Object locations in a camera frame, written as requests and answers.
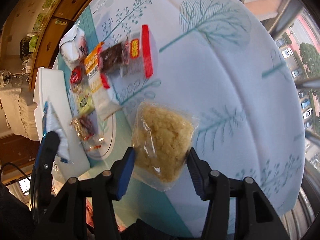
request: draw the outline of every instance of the yellow snack package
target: yellow snack package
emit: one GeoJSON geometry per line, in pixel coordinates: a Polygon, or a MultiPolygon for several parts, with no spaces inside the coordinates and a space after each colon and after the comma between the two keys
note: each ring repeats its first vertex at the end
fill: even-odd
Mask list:
{"type": "Polygon", "coordinates": [[[188,114],[142,102],[132,133],[135,177],[159,191],[169,190],[186,163],[197,124],[188,114]]]}

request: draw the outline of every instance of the snack package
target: snack package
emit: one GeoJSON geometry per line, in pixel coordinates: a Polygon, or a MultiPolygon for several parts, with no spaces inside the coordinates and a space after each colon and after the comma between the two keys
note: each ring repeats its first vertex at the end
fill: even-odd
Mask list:
{"type": "Polygon", "coordinates": [[[99,58],[102,73],[119,74],[121,77],[143,73],[146,78],[150,78],[154,68],[148,25],[142,25],[141,30],[131,32],[125,41],[102,48],[99,58]]]}
{"type": "Polygon", "coordinates": [[[85,34],[79,28],[78,21],[61,39],[59,52],[67,66],[73,70],[87,56],[87,44],[85,34]]]}
{"type": "Polygon", "coordinates": [[[59,119],[53,109],[51,102],[46,101],[44,104],[44,116],[42,118],[42,131],[43,131],[43,138],[46,136],[48,132],[54,131],[58,134],[60,139],[60,144],[58,147],[57,155],[61,158],[61,162],[69,163],[70,156],[69,156],[69,145],[68,139],[61,127],[59,119]]]}
{"type": "Polygon", "coordinates": [[[90,114],[95,109],[90,88],[85,77],[81,66],[75,67],[70,76],[70,85],[79,115],[90,114]]]}
{"type": "Polygon", "coordinates": [[[105,121],[114,112],[121,109],[113,89],[99,68],[98,54],[103,43],[99,43],[95,49],[85,58],[85,71],[88,77],[88,84],[97,115],[105,121]]]}
{"type": "Polygon", "coordinates": [[[74,117],[71,125],[83,142],[86,151],[96,150],[101,147],[104,138],[94,133],[93,125],[87,116],[74,117]]]}
{"type": "Polygon", "coordinates": [[[142,102],[132,133],[134,175],[159,190],[169,190],[180,176],[198,121],[159,104],[142,102]]]}

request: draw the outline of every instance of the red and yellow logo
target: red and yellow logo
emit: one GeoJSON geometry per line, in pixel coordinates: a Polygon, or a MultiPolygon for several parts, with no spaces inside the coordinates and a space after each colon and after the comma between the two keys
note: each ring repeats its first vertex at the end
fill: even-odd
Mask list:
{"type": "Polygon", "coordinates": [[[139,39],[134,39],[130,42],[130,56],[136,58],[139,54],[139,39]]]}

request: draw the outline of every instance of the wooden cabinet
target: wooden cabinet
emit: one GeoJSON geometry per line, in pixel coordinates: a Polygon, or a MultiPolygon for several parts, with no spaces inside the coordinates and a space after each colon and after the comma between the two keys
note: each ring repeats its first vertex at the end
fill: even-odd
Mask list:
{"type": "MultiPolygon", "coordinates": [[[[11,162],[23,168],[34,163],[39,141],[31,141],[21,135],[10,135],[0,139],[0,164],[11,162]]],[[[8,165],[4,167],[3,174],[15,171],[16,169],[8,165]]]]}
{"type": "Polygon", "coordinates": [[[86,3],[87,0],[62,0],[53,16],[67,20],[74,20],[79,9],[86,3]]]}
{"type": "Polygon", "coordinates": [[[60,20],[53,17],[49,20],[45,33],[39,44],[34,68],[53,66],[52,58],[56,58],[58,55],[57,46],[59,46],[60,39],[71,27],[70,23],[72,26],[72,22],[67,20],[60,20]]]}

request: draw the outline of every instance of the table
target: table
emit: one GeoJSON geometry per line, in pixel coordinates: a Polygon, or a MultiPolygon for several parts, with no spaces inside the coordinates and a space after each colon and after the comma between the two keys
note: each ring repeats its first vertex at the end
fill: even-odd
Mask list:
{"type": "MultiPolygon", "coordinates": [[[[238,0],[93,0],[80,16],[91,51],[116,44],[148,24],[157,46],[156,74],[113,79],[123,111],[108,120],[114,145],[95,176],[120,159],[131,141],[137,106],[145,99],[198,116],[193,146],[226,176],[251,176],[279,215],[293,208],[304,167],[304,129],[297,91],[286,63],[262,24],[238,0]]],[[[58,56],[69,89],[70,71],[58,56]]],[[[188,169],[158,192],[131,179],[114,204],[130,225],[141,218],[177,236],[201,235],[207,202],[196,195],[188,169]]],[[[234,200],[228,232],[234,231],[234,200]]]]}

